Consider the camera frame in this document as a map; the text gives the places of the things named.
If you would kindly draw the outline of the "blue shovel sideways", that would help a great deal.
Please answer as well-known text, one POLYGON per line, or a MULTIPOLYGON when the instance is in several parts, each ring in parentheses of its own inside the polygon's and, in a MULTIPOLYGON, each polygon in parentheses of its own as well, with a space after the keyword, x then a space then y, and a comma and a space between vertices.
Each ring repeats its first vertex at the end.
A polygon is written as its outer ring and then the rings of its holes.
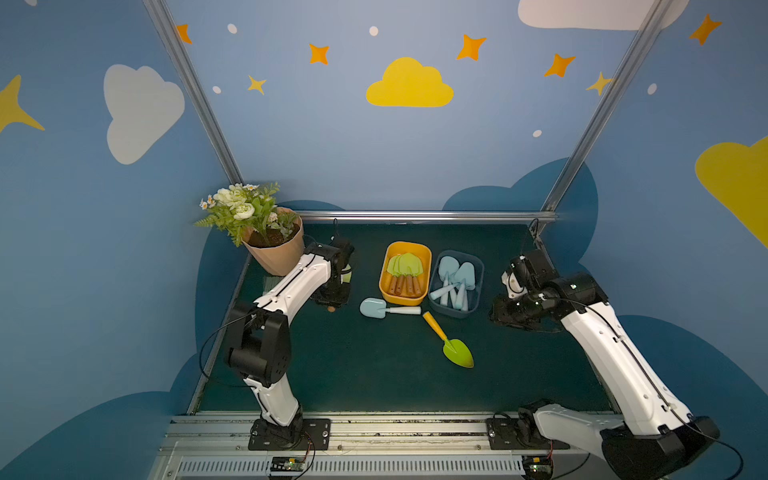
POLYGON ((360 306, 359 311, 362 315, 368 318, 384 319, 387 314, 399 314, 399 315, 416 315, 422 314, 419 306, 395 306, 390 307, 383 299, 366 298, 360 306))

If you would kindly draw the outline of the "green shovel wooden handle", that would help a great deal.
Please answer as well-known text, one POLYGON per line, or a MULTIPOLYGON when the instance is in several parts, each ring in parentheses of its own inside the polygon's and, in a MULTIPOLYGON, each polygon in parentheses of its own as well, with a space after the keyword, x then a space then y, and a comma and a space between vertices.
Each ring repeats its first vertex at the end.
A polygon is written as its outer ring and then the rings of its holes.
POLYGON ((413 292, 415 297, 419 297, 422 295, 422 288, 419 280, 419 277, 422 273, 423 273, 422 262, 418 257, 416 257, 412 261, 412 267, 411 267, 411 277, 412 277, 413 292))
POLYGON ((413 284, 412 284, 412 277, 411 277, 411 267, 412 267, 412 261, 417 257, 416 255, 412 253, 405 253, 402 254, 403 258, 401 260, 401 267, 403 269, 403 273, 405 274, 405 280, 407 287, 407 293, 404 294, 404 297, 408 298, 415 298, 414 292, 413 292, 413 284))
POLYGON ((387 264, 387 272, 390 274, 390 282, 388 287, 389 295, 399 295, 402 291, 402 287, 398 286, 401 276, 399 261, 400 255, 395 255, 389 259, 387 264))
MULTIPOLYGON (((341 275, 341 284, 343 286, 349 286, 351 283, 351 277, 352 277, 352 267, 350 264, 348 264, 344 270, 342 271, 341 275)), ((336 305, 329 305, 327 307, 327 310, 331 313, 335 312, 338 309, 336 305)))

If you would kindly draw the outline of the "green shovel corner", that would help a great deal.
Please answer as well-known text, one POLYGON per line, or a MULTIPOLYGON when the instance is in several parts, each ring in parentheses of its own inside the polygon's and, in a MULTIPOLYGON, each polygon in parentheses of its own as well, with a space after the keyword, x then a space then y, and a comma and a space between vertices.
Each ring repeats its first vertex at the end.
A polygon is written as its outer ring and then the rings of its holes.
POLYGON ((401 267, 402 258, 402 254, 396 255, 390 259, 388 264, 388 272, 392 276, 388 290, 390 295, 403 296, 407 293, 405 274, 401 267))

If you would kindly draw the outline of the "blue-grey storage box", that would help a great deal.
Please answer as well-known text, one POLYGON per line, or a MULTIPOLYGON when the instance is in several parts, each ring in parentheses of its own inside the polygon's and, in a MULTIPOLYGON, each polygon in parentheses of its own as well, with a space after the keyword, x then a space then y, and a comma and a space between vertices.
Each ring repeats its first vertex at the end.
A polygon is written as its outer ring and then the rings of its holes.
POLYGON ((480 297, 481 297, 484 273, 485 273, 484 264, 478 257, 467 254, 467 253, 455 251, 455 250, 442 251, 438 255, 436 265, 434 266, 432 271, 432 279, 430 281, 430 286, 427 294, 427 299, 429 300, 430 305, 438 313, 441 313, 443 315, 447 315, 449 317, 457 318, 457 319, 467 318, 469 315, 474 313, 480 305, 480 297), (438 267, 439 267, 441 258, 446 255, 456 258, 460 265, 463 262, 471 262, 475 266, 476 283, 475 283, 475 288, 473 290, 468 291, 468 310, 467 311, 459 311, 459 310, 453 309, 451 302, 449 303, 448 306, 442 306, 439 303, 439 299, 431 300, 429 297, 429 294, 432 291, 438 288, 441 288, 443 286, 443 282, 438 274, 438 267))

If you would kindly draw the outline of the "blue shovel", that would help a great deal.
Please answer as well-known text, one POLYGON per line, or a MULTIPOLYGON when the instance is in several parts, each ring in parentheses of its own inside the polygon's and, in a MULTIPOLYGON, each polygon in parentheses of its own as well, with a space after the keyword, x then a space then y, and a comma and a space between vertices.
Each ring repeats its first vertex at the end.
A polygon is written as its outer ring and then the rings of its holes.
POLYGON ((441 288, 438 288, 434 291, 432 291, 429 294, 429 297, 431 300, 438 300, 442 298, 443 296, 449 294, 451 291, 454 290, 454 287, 456 286, 455 283, 448 283, 446 285, 443 285, 441 288))
POLYGON ((463 294, 461 293, 460 285, 453 284, 452 289, 449 292, 452 308, 460 310, 463 306, 463 294))
MULTIPOLYGON (((446 285, 448 283, 453 283, 453 277, 455 276, 459 267, 460 267, 460 264, 456 258, 448 255, 443 256, 441 258, 439 267, 438 267, 438 274, 443 282, 443 285, 446 285)), ((449 294, 439 299, 439 303, 442 306, 448 306, 450 302, 451 301, 450 301, 449 294)))
POLYGON ((454 276, 454 283, 460 285, 463 294, 463 306, 459 311, 468 310, 468 291, 475 288, 475 266, 471 262, 463 262, 454 276))

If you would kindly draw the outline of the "green trowel yellow handle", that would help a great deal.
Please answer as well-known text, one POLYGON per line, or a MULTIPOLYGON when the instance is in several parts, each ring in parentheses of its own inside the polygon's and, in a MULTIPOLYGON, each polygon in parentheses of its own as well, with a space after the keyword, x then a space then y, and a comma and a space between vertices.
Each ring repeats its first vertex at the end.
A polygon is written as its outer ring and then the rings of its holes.
POLYGON ((425 312, 422 317, 443 341, 443 354, 445 357, 455 365, 472 369, 474 367, 474 358, 469 348, 461 340, 449 339, 430 312, 425 312))

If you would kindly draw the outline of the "yellow storage box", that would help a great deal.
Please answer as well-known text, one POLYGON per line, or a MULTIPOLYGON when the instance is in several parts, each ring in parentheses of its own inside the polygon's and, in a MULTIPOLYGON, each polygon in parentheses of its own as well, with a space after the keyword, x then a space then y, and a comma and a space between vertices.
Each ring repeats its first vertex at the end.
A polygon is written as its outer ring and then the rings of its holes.
POLYGON ((379 278, 384 299, 401 306, 419 306, 426 298, 432 252, 425 245, 396 241, 386 250, 379 278))

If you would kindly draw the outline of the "green shovel wooden handle back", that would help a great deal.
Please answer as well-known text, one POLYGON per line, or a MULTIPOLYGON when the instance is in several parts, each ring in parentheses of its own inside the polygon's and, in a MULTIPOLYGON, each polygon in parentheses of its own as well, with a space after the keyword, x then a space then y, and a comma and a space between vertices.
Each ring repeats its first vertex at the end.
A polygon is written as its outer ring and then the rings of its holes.
MULTIPOLYGON (((351 277, 352 277, 352 267, 350 264, 348 264, 344 270, 342 271, 341 275, 341 284, 343 286, 349 286, 351 283, 351 277)), ((331 313, 335 312, 338 309, 336 305, 329 305, 327 307, 327 310, 331 313)))

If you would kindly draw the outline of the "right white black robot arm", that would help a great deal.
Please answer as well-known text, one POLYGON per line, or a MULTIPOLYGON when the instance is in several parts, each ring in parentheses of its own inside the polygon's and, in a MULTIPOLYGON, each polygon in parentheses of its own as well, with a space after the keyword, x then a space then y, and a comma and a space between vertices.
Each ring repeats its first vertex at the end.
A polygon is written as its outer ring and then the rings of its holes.
POLYGON ((621 479, 661 479, 697 459, 720 437, 664 384, 621 325, 588 273, 562 276, 539 250, 511 260, 501 277, 493 322, 526 331, 549 318, 582 347, 615 400, 615 414, 590 414, 547 400, 518 410, 518 441, 542 448, 556 441, 602 460, 621 479))

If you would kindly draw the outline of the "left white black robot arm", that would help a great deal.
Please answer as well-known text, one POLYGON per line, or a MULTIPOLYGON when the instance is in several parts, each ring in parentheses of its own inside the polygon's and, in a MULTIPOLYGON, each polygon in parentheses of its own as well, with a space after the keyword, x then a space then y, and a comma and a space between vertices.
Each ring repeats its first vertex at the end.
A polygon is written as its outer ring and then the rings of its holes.
POLYGON ((273 429, 296 430, 302 423, 300 403, 287 378, 291 322, 309 300, 333 308, 347 303, 353 252, 351 242, 339 234, 330 243, 310 244, 296 266, 253 302, 228 348, 227 366, 253 392, 261 418, 273 429))

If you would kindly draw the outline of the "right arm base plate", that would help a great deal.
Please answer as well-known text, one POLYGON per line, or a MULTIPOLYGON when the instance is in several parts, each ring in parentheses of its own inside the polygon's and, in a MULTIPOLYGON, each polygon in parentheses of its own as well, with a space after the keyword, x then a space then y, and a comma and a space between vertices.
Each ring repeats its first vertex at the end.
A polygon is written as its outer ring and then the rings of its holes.
POLYGON ((531 416, 512 416, 496 412, 485 419, 487 437, 492 450, 569 450, 571 446, 545 438, 531 416))

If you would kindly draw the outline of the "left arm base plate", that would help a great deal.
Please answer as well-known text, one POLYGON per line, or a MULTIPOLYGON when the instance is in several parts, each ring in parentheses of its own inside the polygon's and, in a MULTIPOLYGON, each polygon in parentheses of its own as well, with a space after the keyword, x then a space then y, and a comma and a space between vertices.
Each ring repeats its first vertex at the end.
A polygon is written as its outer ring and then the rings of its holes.
POLYGON ((329 448, 331 421, 325 418, 299 418, 288 426, 256 420, 250 430, 249 451, 325 451, 329 448))

